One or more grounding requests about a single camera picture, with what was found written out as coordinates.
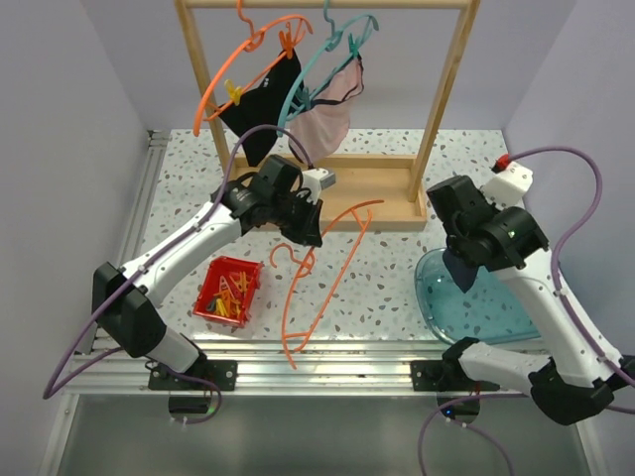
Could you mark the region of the navy underwear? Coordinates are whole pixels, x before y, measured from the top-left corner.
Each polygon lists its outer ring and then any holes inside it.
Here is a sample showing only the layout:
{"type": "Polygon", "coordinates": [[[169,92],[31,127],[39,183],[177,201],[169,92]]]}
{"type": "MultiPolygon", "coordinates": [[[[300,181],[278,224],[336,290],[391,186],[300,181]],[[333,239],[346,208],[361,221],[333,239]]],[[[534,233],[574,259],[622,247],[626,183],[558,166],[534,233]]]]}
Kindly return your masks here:
{"type": "Polygon", "coordinates": [[[475,283],[478,268],[464,263],[450,249],[444,250],[443,262],[454,284],[466,294],[475,283]]]}

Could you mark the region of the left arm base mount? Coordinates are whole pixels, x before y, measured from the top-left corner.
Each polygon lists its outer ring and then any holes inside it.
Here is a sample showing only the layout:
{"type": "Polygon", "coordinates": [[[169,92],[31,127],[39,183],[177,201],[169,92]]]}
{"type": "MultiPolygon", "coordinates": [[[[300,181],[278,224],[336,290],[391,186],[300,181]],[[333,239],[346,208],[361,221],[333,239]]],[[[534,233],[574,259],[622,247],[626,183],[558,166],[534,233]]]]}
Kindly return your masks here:
{"type": "Polygon", "coordinates": [[[208,382],[221,392],[233,391],[238,377],[235,360],[198,360],[182,376],[153,360],[145,368],[150,372],[148,388],[152,391],[209,391],[208,382]]]}

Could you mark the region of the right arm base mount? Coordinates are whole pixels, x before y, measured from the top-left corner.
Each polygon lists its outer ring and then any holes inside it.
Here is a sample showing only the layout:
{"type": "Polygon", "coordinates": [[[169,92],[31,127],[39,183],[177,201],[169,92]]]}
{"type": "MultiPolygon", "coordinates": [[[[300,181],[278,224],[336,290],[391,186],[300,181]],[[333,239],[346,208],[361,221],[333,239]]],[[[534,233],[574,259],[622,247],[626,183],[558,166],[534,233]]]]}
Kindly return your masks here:
{"type": "Polygon", "coordinates": [[[465,337],[452,344],[438,360],[413,360],[410,362],[410,377],[415,392],[476,392],[498,391],[500,386],[470,379],[461,369],[458,358],[471,345],[479,343],[465,337]]]}

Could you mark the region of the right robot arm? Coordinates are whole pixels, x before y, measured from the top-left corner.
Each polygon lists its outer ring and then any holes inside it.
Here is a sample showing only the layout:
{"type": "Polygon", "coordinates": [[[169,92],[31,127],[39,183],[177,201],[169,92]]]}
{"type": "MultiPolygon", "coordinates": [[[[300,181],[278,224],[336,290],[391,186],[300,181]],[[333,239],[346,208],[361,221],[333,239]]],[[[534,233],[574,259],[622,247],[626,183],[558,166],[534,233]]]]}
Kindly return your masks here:
{"type": "Polygon", "coordinates": [[[561,425],[607,409],[634,377],[634,359],[621,354],[590,321],[557,274],[549,241],[519,206],[499,207],[468,176],[447,178],[427,192],[446,233],[444,264],[468,292],[479,268],[520,302],[549,350],[526,355],[465,337],[444,352],[435,377],[440,390],[489,382],[533,400],[561,425]]]}

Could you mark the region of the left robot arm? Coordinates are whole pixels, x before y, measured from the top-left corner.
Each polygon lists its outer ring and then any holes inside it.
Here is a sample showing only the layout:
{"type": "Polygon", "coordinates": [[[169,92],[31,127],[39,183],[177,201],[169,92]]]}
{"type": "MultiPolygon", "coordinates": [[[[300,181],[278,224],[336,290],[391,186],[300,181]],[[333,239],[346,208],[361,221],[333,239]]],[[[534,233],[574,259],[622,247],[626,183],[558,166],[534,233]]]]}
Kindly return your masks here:
{"type": "Polygon", "coordinates": [[[158,305],[200,263],[253,229],[271,224],[293,243],[320,246],[320,195],[334,183],[334,172],[303,171],[279,155],[268,157],[257,172],[228,181],[150,252],[94,272],[92,312],[99,326],[129,356],[167,366],[184,389],[199,387],[206,376],[202,353],[164,323],[158,305]]]}

